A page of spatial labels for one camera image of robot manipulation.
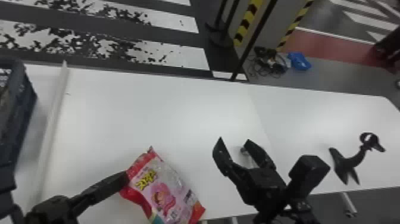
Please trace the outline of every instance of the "red snack bag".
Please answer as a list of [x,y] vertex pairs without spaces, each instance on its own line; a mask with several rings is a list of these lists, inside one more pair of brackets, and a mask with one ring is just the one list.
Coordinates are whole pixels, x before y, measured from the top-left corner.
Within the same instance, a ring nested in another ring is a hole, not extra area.
[[203,215],[205,208],[196,195],[153,147],[126,172],[130,182],[120,194],[140,205],[150,223],[195,224]]

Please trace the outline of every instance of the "table leg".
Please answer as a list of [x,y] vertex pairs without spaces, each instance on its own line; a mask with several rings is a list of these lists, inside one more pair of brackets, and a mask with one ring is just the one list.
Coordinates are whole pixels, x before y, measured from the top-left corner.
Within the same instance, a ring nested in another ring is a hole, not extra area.
[[230,224],[239,224],[237,217],[231,217],[230,218]]
[[353,202],[351,201],[349,195],[345,192],[341,192],[340,196],[342,197],[343,202],[345,203],[345,212],[347,217],[352,218],[357,216],[357,209],[355,208]]

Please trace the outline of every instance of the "plastic crate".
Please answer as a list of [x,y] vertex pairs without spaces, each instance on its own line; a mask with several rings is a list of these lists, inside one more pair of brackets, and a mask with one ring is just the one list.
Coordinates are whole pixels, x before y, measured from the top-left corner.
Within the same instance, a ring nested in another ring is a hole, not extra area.
[[0,164],[16,164],[36,100],[22,61],[0,57]]

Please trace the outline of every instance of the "hazard stripe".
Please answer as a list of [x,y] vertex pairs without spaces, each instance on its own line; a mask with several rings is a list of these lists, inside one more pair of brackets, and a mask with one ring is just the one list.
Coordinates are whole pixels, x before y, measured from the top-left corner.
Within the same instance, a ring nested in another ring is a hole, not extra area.
[[233,38],[235,46],[240,46],[250,28],[251,23],[254,20],[255,14],[257,13],[260,6],[263,4],[263,0],[251,0],[249,6],[243,16],[242,22],[240,22],[239,28]]
[[276,48],[276,51],[281,51],[283,49],[283,46],[286,44],[286,41],[289,40],[291,34],[296,29],[296,27],[298,26],[300,21],[303,19],[304,15],[307,13],[308,9],[313,4],[313,2],[314,2],[314,0],[306,0],[304,7],[297,13],[295,20],[287,29],[284,37],[281,38],[281,40],[278,44],[278,47]]

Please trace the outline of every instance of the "white rod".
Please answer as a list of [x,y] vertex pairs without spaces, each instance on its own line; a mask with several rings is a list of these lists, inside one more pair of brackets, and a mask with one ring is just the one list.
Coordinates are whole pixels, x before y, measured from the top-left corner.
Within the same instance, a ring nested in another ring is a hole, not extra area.
[[343,202],[346,207],[346,215],[349,217],[355,217],[357,215],[357,209],[355,208],[353,202],[351,201],[349,195],[345,192],[341,192],[340,196],[342,197]]
[[45,134],[40,148],[39,160],[36,171],[36,178],[32,183],[32,194],[29,199],[28,207],[32,207],[41,200],[43,184],[46,176],[46,168],[48,164],[48,158],[51,155],[51,149],[53,145],[53,138],[55,130],[57,128],[58,116],[61,111],[61,104],[63,103],[65,89],[67,88],[68,78],[70,70],[67,67],[67,62],[62,63],[60,76],[58,78],[57,88],[54,93],[54,99],[51,110],[48,114]]
[[239,224],[237,217],[231,217],[230,218],[230,224]]

